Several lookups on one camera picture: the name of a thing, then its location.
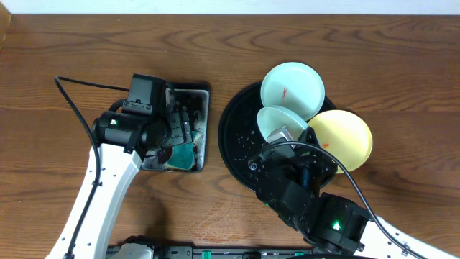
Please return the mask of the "green yellow sponge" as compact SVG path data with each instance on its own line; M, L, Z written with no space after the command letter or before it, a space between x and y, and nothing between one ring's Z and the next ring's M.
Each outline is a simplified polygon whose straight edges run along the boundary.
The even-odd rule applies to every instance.
M169 171L197 171L197 158L195 151L195 138L198 136L196 131L192 131L192 142L172 147L172 153L166 162L166 168Z

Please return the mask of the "yellow plate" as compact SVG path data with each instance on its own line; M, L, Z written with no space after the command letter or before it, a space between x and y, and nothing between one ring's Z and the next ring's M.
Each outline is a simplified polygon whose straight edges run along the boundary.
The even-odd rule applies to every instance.
M369 158L373 139L363 119L345 110L329 110L315 115L308 126L315 131L320 146L352 172Z

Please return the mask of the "light blue plate bottom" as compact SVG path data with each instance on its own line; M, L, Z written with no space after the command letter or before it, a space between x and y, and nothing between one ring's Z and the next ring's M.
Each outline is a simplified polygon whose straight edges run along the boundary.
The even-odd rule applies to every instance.
M257 126L266 141L272 132L282 127L287 127L296 140L308 128L307 122L299 115L278 105L261 108L257 113Z

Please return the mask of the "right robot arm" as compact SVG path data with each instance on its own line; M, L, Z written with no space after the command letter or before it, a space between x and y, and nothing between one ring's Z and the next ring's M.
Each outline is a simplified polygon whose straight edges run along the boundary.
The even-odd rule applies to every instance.
M287 127L272 131L249 159L257 165L257 198L313 246L313 258L450 258L378 217L367 202L322 192L344 166L320 147L313 129L299 140Z

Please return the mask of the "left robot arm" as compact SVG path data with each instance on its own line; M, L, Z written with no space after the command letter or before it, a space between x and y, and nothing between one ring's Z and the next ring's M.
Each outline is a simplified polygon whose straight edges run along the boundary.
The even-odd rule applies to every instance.
M169 145L178 137L191 140L192 134L185 112L154 118L107 111L94 122L91 137L98 143L91 148L83 184L49 258L105 258L127 189L153 148L149 141Z

